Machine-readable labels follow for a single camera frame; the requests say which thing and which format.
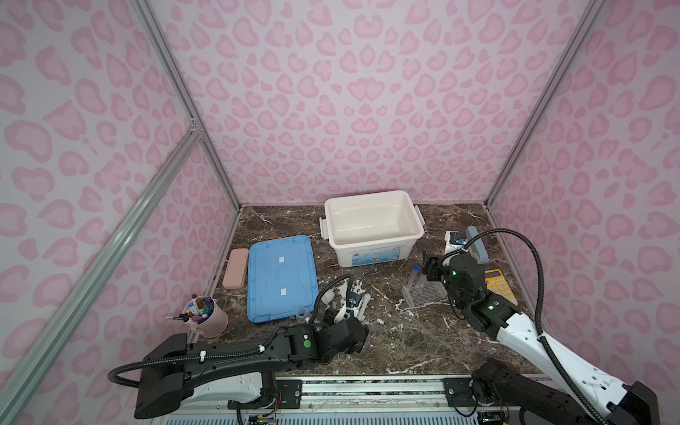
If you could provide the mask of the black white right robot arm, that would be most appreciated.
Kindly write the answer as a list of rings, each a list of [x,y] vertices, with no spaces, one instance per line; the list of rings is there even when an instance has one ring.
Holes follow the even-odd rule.
[[[516,405],[552,424],[658,424],[660,408],[653,390],[642,382],[625,384],[580,357],[545,332],[542,311],[545,276],[534,244],[521,233],[504,229],[529,248],[537,266],[538,295],[529,316],[486,284],[483,238],[450,234],[450,249],[440,257],[423,256],[423,274],[440,283],[457,318],[475,331],[504,345],[529,361],[555,386],[540,384],[489,359],[471,375],[471,398],[480,406]]]

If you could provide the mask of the blue capped test tube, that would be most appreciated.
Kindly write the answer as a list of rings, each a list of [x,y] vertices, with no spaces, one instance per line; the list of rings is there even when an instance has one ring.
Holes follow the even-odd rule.
[[[406,287],[407,292],[410,296],[413,295],[414,286],[418,282],[420,274],[421,274],[421,267],[419,265],[414,265],[413,270],[411,272],[411,276],[409,277],[408,285]]]

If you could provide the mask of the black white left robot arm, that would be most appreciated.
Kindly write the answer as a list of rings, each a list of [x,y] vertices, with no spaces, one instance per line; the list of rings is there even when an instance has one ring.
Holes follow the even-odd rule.
[[[369,328],[354,315],[340,322],[316,320],[322,296],[342,281],[352,283],[353,276],[345,274],[320,291],[307,323],[279,327],[266,339],[224,345],[190,344],[185,334],[175,334],[143,361],[114,368],[107,378],[137,390],[134,418],[138,420],[175,412],[211,382],[249,374],[262,379],[256,399],[271,403],[276,398],[274,374],[310,370],[331,363],[338,354],[363,349]]]

